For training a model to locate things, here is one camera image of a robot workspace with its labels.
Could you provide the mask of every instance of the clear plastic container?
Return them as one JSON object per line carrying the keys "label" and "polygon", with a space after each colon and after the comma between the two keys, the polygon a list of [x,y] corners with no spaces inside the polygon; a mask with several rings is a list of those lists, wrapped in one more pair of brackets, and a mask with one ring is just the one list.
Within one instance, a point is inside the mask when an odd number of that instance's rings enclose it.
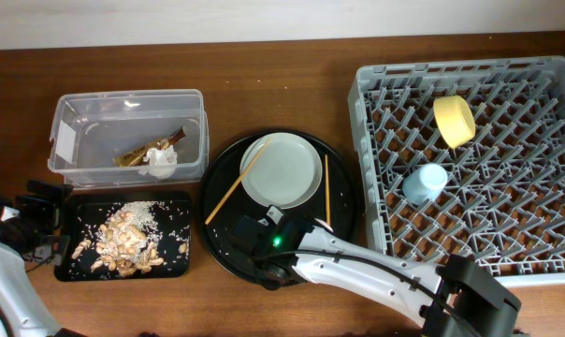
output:
{"label": "clear plastic container", "polygon": [[[177,164],[167,179],[120,168],[114,158],[183,127],[174,145]],[[208,165],[210,136],[197,90],[151,90],[64,95],[51,126],[48,168],[75,188],[196,182]]]}

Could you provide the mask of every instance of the white wall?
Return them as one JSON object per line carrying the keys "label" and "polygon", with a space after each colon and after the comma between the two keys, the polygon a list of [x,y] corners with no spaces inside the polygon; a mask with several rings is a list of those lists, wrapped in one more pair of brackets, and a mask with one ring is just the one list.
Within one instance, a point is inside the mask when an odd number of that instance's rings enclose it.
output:
{"label": "white wall", "polygon": [[565,30],[565,0],[0,0],[0,49]]}

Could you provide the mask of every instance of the black tray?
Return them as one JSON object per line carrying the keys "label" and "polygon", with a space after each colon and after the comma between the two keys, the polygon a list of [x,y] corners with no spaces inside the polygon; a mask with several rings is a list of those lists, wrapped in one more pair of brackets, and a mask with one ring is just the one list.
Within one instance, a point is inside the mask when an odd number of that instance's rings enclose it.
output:
{"label": "black tray", "polygon": [[[92,232],[97,231],[99,225],[108,220],[107,213],[113,214],[121,209],[127,202],[133,201],[164,201],[165,208],[157,205],[152,206],[154,219],[158,223],[158,229],[162,231],[162,240],[158,243],[158,256],[162,257],[166,265],[152,267],[152,271],[142,274],[136,271],[133,276],[121,278],[117,271],[109,271],[106,267],[100,267],[95,272],[90,271],[91,265],[99,258],[95,251],[95,245],[83,250],[78,259],[71,259],[73,250],[79,242],[91,239],[91,233],[85,224],[96,225]],[[72,281],[95,281],[113,279],[143,279],[143,278],[166,278],[179,277],[187,272],[189,268],[189,249],[186,254],[179,253],[182,242],[177,241],[175,236],[168,236],[176,230],[180,238],[190,238],[191,199],[184,192],[138,192],[127,194],[103,194],[103,195],[75,195],[68,199],[65,205],[62,234],[70,236],[70,246],[66,251],[66,257],[62,265],[56,266],[54,276],[64,282]]]}
{"label": "black tray", "polygon": [[[358,185],[346,168],[342,157],[314,136],[292,130],[268,130],[240,139],[228,147],[208,167],[201,181],[197,225],[201,239],[221,266],[234,275],[257,284],[267,279],[259,271],[256,274],[248,258],[230,246],[229,230],[242,215],[248,215],[256,220],[264,218],[267,207],[253,201],[240,184],[208,226],[205,225],[205,221],[228,188],[239,177],[240,160],[245,150],[260,137],[273,132],[293,133],[307,140],[320,155],[323,167],[324,156],[328,154],[331,223],[337,237],[346,241],[353,238],[363,208]],[[325,188],[323,177],[318,190],[307,202],[285,211],[294,216],[326,220]]]}

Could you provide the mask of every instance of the white plate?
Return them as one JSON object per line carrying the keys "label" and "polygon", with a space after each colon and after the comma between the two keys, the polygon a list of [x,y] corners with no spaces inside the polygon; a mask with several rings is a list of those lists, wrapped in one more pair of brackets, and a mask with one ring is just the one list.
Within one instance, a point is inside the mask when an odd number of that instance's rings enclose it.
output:
{"label": "white plate", "polygon": [[296,207],[313,196],[322,181],[322,161],[311,144],[300,136],[273,133],[256,140],[243,154],[241,174],[270,139],[241,183],[247,194],[263,206]]}

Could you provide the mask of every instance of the gray dish rack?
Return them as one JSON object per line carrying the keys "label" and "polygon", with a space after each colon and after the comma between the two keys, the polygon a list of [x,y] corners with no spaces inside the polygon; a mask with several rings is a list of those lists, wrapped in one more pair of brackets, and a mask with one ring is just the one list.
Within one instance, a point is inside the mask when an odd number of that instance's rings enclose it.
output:
{"label": "gray dish rack", "polygon": [[[463,96],[476,122],[454,150],[432,110],[446,95]],[[370,249],[472,256],[507,286],[565,283],[565,58],[364,66],[348,103]],[[416,207],[401,182],[427,163],[450,181]]]}

